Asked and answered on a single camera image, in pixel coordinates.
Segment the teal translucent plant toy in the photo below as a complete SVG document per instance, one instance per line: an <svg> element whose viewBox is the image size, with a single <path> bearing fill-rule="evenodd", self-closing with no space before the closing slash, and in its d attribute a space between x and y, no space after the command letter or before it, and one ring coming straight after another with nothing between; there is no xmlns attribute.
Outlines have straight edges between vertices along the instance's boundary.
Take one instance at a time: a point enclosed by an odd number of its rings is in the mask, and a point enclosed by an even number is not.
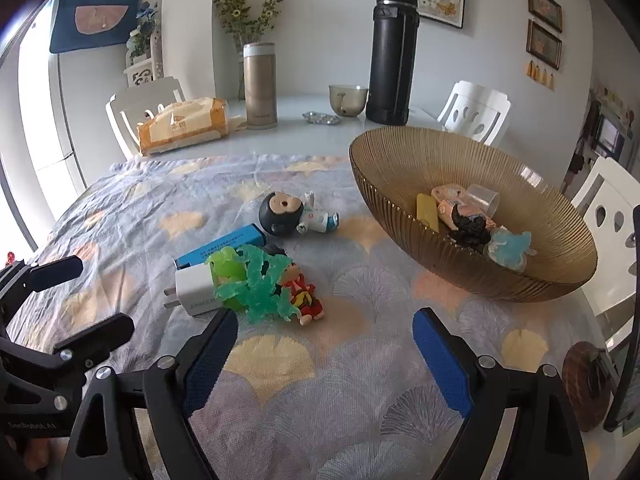
<svg viewBox="0 0 640 480"><path fill-rule="evenodd" d="M250 323L260 323L264 321L280 318L276 312L276 298L272 296L274 285L281 270L277 270L277 263L272 262L269 270L274 273L270 275L262 273L264 264L270 257L262 250L262 247L254 245L242 245L235 249L242 263L246 267L246 281L229 283L218 289L221 297L235 297L246 307L244 313Z"/></svg>

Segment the white charger plug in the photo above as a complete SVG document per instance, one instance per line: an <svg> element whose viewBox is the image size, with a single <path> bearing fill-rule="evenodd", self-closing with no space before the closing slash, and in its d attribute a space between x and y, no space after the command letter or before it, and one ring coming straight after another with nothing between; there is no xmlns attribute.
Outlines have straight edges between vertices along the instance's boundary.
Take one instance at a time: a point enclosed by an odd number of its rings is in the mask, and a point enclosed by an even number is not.
<svg viewBox="0 0 640 480"><path fill-rule="evenodd" d="M179 269L175 279L175 286L164 290L166 309L182 307L186 314L195 318L222 307L222 301L215 295L216 285L209 264Z"/></svg>

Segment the light blue translucent toy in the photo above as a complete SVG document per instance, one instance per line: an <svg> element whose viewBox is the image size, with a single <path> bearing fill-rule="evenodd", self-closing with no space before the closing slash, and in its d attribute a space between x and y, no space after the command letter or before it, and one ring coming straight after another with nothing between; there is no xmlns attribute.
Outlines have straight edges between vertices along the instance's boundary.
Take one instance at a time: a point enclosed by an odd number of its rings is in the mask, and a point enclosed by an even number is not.
<svg viewBox="0 0 640 480"><path fill-rule="evenodd" d="M527 266L527 257L536 255L536 250L532 248L532 239L531 232L515 234L504 226L499 226L491 231L484 254L498 266L514 272L523 272Z"/></svg>

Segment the pink doll figure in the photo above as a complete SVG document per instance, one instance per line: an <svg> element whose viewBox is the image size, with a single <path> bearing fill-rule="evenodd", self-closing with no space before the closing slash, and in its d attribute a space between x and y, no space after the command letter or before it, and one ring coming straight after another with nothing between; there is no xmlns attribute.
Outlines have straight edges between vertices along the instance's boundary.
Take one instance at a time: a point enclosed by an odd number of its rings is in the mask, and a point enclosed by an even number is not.
<svg viewBox="0 0 640 480"><path fill-rule="evenodd" d="M466 189L458 184L450 183L435 186L431 189L431 196L436 200L438 218L448 226L450 230L457 229L452 218L454 207L458 207L458 213L463 217L475 219L482 217L486 221L486 228L491 231L495 229L496 222L488 217L472 200Z"/></svg>

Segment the yellow rectangular bar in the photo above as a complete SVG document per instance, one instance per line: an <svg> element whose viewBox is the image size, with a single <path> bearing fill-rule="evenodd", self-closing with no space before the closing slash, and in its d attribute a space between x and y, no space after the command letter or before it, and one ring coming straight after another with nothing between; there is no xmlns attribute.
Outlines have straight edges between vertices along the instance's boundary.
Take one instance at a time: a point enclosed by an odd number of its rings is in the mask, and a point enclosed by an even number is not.
<svg viewBox="0 0 640 480"><path fill-rule="evenodd" d="M416 218L432 231L439 231L438 203L433 196L424 193L416 196Z"/></svg>

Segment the clear plastic cup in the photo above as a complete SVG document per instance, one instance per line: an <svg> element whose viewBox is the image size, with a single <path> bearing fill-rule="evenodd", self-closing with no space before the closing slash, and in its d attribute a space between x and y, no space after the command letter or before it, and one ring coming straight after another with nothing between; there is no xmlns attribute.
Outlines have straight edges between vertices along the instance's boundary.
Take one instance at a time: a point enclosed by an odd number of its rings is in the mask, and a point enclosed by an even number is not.
<svg viewBox="0 0 640 480"><path fill-rule="evenodd" d="M466 189L466 194L487 217L492 218L495 215L500 203L498 192L478 184L472 184Z"/></svg>

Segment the red clothed doll figure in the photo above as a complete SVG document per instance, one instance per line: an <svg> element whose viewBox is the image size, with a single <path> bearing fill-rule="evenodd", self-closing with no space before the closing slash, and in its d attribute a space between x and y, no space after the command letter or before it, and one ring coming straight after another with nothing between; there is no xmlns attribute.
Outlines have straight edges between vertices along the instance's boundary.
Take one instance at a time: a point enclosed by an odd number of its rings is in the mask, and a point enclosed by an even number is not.
<svg viewBox="0 0 640 480"><path fill-rule="evenodd" d="M267 244L262 250L270 257L262 273L274 277L269 270L272 262L277 263L277 270L281 270L272 294L276 298L276 312L280 318L289 321L295 316L301 326L321 320L326 312L316 296L316 288L306 281L300 267L276 244Z"/></svg>

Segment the blue rectangular box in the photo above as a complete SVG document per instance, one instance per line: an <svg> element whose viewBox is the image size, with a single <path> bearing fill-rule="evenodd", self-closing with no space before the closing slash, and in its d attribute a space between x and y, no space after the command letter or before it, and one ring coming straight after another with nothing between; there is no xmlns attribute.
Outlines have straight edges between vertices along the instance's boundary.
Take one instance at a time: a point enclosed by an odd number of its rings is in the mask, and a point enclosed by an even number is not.
<svg viewBox="0 0 640 480"><path fill-rule="evenodd" d="M266 244L265 234L258 229L256 224L251 223L242 228L236 229L216 240L209 242L199 248L178 257L174 260L175 268L182 270L189 266L197 266L204 263L214 252L219 252L225 247L238 249L242 245L254 245L264 247Z"/></svg>

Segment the white chair left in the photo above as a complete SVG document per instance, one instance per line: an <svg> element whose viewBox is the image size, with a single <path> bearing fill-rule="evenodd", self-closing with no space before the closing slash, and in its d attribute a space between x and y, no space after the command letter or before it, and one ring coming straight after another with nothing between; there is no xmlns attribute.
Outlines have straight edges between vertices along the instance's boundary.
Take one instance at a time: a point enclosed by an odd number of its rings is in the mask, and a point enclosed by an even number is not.
<svg viewBox="0 0 640 480"><path fill-rule="evenodd" d="M182 102L181 84L174 77L160 78L111 96L105 105L115 139L127 160L140 154L138 125L171 103Z"/></svg>

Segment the glass ashtray dish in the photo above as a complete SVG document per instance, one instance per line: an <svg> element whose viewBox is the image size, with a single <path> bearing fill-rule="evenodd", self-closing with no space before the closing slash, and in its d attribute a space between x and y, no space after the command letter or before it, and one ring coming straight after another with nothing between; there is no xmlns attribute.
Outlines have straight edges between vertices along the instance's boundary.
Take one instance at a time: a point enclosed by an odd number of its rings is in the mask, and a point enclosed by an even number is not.
<svg viewBox="0 0 640 480"><path fill-rule="evenodd" d="M302 116L308 124L313 125L335 126L341 121L341 118L338 116L314 112L313 110L311 112L303 113Z"/></svg>

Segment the steel small bowl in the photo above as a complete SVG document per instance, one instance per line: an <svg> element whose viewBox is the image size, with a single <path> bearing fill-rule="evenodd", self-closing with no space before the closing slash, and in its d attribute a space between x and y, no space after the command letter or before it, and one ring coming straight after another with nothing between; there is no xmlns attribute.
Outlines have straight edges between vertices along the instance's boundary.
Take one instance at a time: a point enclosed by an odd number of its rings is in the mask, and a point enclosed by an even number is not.
<svg viewBox="0 0 640 480"><path fill-rule="evenodd" d="M330 107L341 117L359 116L367 104L369 89L359 84L330 84Z"/></svg>

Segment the white chair far middle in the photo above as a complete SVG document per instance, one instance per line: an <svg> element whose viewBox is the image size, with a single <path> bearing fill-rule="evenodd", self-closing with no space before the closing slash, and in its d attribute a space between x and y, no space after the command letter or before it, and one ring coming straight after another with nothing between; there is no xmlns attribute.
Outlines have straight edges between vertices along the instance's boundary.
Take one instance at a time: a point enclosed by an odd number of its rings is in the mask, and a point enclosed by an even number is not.
<svg viewBox="0 0 640 480"><path fill-rule="evenodd" d="M496 148L508 130L511 108L505 93L460 80L452 87L437 122L445 131Z"/></svg>

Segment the dried flowers in vase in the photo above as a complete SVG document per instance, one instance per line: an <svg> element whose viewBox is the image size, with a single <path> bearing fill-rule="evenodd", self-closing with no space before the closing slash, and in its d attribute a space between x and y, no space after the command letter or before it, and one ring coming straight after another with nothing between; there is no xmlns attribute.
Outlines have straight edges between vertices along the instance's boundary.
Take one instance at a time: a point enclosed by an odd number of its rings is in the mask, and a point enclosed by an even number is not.
<svg viewBox="0 0 640 480"><path fill-rule="evenodd" d="M252 15L248 0L214 0L214 6L224 31L231 36L239 62L238 99L245 99L244 47L261 42L266 32L274 29L283 0L262 0L257 16Z"/></svg>

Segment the small framed picture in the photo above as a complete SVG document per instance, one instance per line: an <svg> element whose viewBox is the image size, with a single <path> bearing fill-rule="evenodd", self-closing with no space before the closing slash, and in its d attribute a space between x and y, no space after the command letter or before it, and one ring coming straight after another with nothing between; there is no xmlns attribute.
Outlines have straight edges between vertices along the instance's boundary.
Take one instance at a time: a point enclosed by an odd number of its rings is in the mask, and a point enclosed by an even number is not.
<svg viewBox="0 0 640 480"><path fill-rule="evenodd" d="M554 0L528 0L528 12L556 32L563 31L562 6Z"/></svg>
<svg viewBox="0 0 640 480"><path fill-rule="evenodd" d="M562 61L562 41L533 20L528 21L526 51L559 70Z"/></svg>

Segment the blue wall hanging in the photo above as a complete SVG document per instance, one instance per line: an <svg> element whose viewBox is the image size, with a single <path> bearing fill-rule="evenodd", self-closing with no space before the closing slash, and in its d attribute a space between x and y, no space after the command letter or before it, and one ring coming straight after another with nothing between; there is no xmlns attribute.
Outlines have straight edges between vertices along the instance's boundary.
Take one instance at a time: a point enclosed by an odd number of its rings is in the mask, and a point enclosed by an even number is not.
<svg viewBox="0 0 640 480"><path fill-rule="evenodd" d="M50 53L126 44L140 0L56 0Z"/></svg>

